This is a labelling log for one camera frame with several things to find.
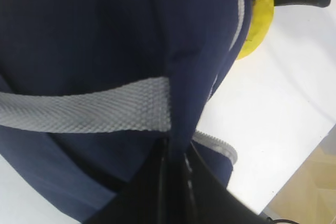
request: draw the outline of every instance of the gray piping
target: gray piping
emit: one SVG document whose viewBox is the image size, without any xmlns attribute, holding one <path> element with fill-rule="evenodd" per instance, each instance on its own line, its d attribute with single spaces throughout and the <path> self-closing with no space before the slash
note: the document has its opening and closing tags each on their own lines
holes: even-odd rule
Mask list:
<svg viewBox="0 0 336 224">
<path fill-rule="evenodd" d="M 238 25 L 237 25 L 237 30 L 234 35 L 233 41 L 230 46 L 230 50 L 236 43 L 238 36 L 242 30 L 243 27 L 243 22 L 244 22 L 244 16 L 245 16 L 245 0 L 238 0 Z"/>
</svg>

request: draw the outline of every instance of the white table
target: white table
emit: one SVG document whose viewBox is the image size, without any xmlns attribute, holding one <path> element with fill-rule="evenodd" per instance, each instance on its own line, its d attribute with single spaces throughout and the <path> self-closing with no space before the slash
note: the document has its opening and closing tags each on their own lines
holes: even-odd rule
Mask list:
<svg viewBox="0 0 336 224">
<path fill-rule="evenodd" d="M 238 151 L 229 190 L 261 212 L 336 123 L 336 1 L 277 7 L 263 44 L 237 61 L 198 129 Z"/>
</svg>

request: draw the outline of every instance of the black cable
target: black cable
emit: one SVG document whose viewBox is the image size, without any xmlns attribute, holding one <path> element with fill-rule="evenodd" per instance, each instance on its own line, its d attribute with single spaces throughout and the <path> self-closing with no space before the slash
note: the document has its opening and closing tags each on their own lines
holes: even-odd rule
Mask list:
<svg viewBox="0 0 336 224">
<path fill-rule="evenodd" d="M 276 224 L 276 223 L 298 224 L 298 223 L 295 222 L 295 221 L 292 221 L 292 220 L 286 220 L 286 219 L 273 220 L 272 218 L 268 217 L 267 220 L 268 220 L 271 224 Z"/>
</svg>

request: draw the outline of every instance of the navy fabric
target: navy fabric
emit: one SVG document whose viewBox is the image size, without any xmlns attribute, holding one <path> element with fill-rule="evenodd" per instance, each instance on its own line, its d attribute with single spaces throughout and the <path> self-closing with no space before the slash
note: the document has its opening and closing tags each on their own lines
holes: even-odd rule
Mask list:
<svg viewBox="0 0 336 224">
<path fill-rule="evenodd" d="M 245 40 L 249 9 L 246 0 L 244 26 L 230 51 L 237 0 L 0 0 L 0 91 L 82 94 L 168 76 L 171 158 L 179 159 L 216 76 L 219 83 Z M 129 131 L 53 135 L 126 181 L 162 136 Z M 204 147 L 199 152 L 209 155 Z M 0 127 L 0 154 L 43 197 L 79 221 L 114 197 L 83 174 L 48 134 Z M 205 162 L 217 173 L 219 159 L 213 157 Z M 227 158 L 221 160 L 229 167 Z M 226 184 L 229 175 L 226 169 L 217 177 Z"/>
</svg>

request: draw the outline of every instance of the yellow object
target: yellow object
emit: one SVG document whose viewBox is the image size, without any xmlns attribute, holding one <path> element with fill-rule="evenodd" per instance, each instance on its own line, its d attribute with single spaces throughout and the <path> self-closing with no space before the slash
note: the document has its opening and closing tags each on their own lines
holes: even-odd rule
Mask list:
<svg viewBox="0 0 336 224">
<path fill-rule="evenodd" d="M 274 0 L 255 0 L 253 2 L 251 26 L 238 55 L 238 60 L 248 56 L 261 44 L 272 23 L 273 15 Z"/>
</svg>

